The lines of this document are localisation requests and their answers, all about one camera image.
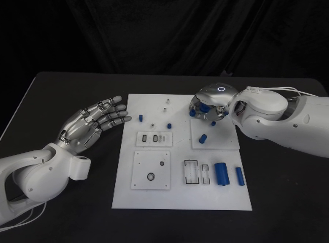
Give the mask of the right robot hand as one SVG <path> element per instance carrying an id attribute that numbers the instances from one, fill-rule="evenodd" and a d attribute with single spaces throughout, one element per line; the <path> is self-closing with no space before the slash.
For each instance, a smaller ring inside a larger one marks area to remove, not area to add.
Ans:
<path id="1" fill-rule="evenodd" d="M 195 94 L 189 104 L 189 115 L 216 122 L 229 114 L 229 106 L 238 90 L 224 83 L 205 86 Z"/>

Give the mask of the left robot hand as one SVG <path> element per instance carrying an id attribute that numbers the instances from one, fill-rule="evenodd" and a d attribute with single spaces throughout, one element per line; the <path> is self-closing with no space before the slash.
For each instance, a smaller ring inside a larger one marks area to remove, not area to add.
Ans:
<path id="1" fill-rule="evenodd" d="M 102 132 L 131 121 L 121 96 L 99 101 L 81 109 L 65 122 L 55 144 L 71 154 L 92 147 Z"/>

